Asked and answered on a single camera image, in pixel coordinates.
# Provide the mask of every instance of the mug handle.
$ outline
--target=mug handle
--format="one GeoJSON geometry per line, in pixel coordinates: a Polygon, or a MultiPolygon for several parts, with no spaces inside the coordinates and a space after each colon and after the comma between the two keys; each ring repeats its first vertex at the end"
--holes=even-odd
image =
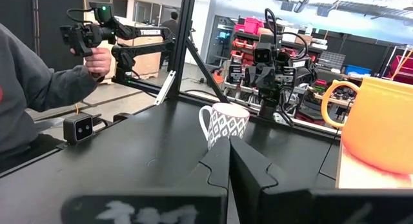
{"type": "Polygon", "coordinates": [[[352,90],[356,91],[357,93],[359,92],[359,89],[360,89],[357,85],[351,82],[333,80],[333,83],[331,84],[331,86],[327,89],[327,91],[325,91],[323,101],[321,102],[321,115],[323,116],[323,119],[325,122],[327,122],[328,124],[336,128],[343,128],[344,123],[335,122],[330,118],[330,116],[328,115],[328,111],[327,111],[327,105],[328,105],[328,100],[330,99],[331,93],[334,91],[334,89],[340,86],[350,87],[352,90]]]}
{"type": "Polygon", "coordinates": [[[202,131],[204,132],[206,140],[208,140],[208,129],[207,126],[205,125],[205,120],[203,116],[204,110],[207,110],[209,112],[209,115],[212,115],[212,107],[205,105],[199,110],[199,124],[201,124],[202,131]]]}

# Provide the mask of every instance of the black table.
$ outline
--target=black table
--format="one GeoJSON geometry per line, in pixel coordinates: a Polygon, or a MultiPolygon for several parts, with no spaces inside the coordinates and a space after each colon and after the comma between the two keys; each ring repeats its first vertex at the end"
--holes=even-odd
{"type": "MultiPolygon", "coordinates": [[[[19,224],[59,223],[59,209],[70,196],[173,185],[207,152],[199,109],[165,101],[91,140],[1,178],[0,219],[19,224]]],[[[244,140],[297,183],[319,183],[318,169],[329,142],[289,132],[286,127],[255,123],[248,124],[244,140]]]]}

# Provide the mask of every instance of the yellow mug handle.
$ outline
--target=yellow mug handle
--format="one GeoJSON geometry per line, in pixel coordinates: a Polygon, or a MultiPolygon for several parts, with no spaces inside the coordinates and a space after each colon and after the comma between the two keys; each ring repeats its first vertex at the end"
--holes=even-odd
{"type": "Polygon", "coordinates": [[[338,123],[338,122],[331,120],[330,116],[328,115],[327,105],[328,105],[328,100],[330,99],[331,93],[334,91],[334,89],[340,86],[350,87],[352,90],[356,92],[359,92],[359,89],[360,89],[357,85],[351,82],[333,80],[333,83],[331,84],[331,86],[327,89],[327,91],[325,91],[323,102],[321,102],[321,115],[323,116],[323,119],[325,122],[327,122],[328,124],[336,128],[343,128],[344,123],[338,123]]]}

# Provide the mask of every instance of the white mug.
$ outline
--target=white mug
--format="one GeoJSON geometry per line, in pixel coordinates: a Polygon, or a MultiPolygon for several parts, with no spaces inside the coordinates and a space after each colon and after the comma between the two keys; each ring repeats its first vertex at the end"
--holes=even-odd
{"type": "Polygon", "coordinates": [[[237,105],[215,103],[212,107],[202,107],[199,111],[199,123],[208,141],[208,150],[210,150],[222,136],[238,136],[242,138],[247,129],[249,118],[250,112],[237,105]],[[210,114],[208,128],[205,125],[203,117],[204,110],[210,114]]]}

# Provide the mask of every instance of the hand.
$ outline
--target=hand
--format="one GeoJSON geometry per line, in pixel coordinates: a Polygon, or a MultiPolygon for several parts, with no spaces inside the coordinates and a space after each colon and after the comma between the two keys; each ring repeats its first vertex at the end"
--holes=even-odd
{"type": "Polygon", "coordinates": [[[107,75],[110,71],[112,56],[107,48],[92,48],[92,56],[85,57],[86,67],[90,73],[99,74],[100,77],[107,75]]]}

